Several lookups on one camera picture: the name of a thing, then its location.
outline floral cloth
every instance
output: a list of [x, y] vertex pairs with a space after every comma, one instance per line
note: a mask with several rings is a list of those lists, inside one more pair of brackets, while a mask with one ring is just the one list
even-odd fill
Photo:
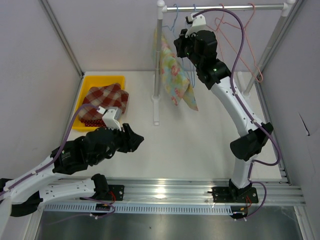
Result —
[[[165, 91], [171, 96], [171, 100], [177, 106], [181, 99], [193, 110], [198, 111], [194, 90], [187, 74], [171, 51], [170, 46], [162, 33], [160, 53], [160, 77]], [[153, 39], [153, 52], [156, 52], [156, 31]]]

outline plaid cloth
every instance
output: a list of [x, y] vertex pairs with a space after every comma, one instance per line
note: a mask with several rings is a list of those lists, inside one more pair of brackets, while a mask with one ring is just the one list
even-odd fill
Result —
[[[118, 107], [124, 114], [127, 108], [129, 93], [121, 90], [118, 83], [109, 86], [91, 87], [86, 94], [82, 104], [92, 104], [103, 108]], [[85, 123], [86, 127], [104, 127], [102, 114], [92, 107], [85, 107], [79, 112], [79, 120]]]

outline perforated metal strip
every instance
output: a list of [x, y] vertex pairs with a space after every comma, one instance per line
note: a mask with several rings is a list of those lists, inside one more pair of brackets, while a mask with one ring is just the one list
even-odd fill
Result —
[[[120, 214], [186, 214], [186, 215], [231, 215], [230, 206], [224, 205], [172, 205], [172, 204], [126, 204], [115, 203], [115, 211]], [[45, 211], [107, 213], [95, 210], [96, 203], [57, 202], [45, 206]]]

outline white tabletop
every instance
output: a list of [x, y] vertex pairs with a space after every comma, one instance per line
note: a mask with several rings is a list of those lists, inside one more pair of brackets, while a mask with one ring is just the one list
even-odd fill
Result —
[[[144, 142], [135, 152], [116, 152], [113, 158], [89, 166], [87, 170], [75, 173], [75, 176], [91, 177], [100, 173], [106, 177], [132, 179], [231, 178], [235, 157], [230, 150], [230, 142], [239, 135], [224, 106], [198, 79], [194, 95], [199, 112], [189, 109], [183, 100], [175, 106], [161, 87], [160, 126], [154, 126], [151, 101], [153, 71], [86, 72], [86, 76], [89, 75], [125, 76], [129, 101], [120, 122], [129, 123], [134, 132], [144, 137]], [[254, 87], [250, 101], [255, 114], [264, 119]], [[74, 140], [85, 134], [72, 130], [68, 139]], [[268, 163], [276, 161], [270, 141], [258, 159]], [[279, 180], [281, 174], [278, 166], [255, 164], [252, 178]]]

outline yellow plastic bin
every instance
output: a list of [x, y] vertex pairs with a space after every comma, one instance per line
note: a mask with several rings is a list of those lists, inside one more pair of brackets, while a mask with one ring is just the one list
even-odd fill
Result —
[[[83, 103], [87, 93], [92, 87], [104, 87], [112, 84], [120, 84], [121, 89], [125, 89], [125, 76], [86, 76], [83, 80], [81, 91], [78, 97], [78, 101], [75, 106], [76, 111]], [[72, 129], [79, 132], [91, 132], [97, 129], [94, 126], [85, 126], [84, 123], [80, 122], [79, 117], [76, 117]]]

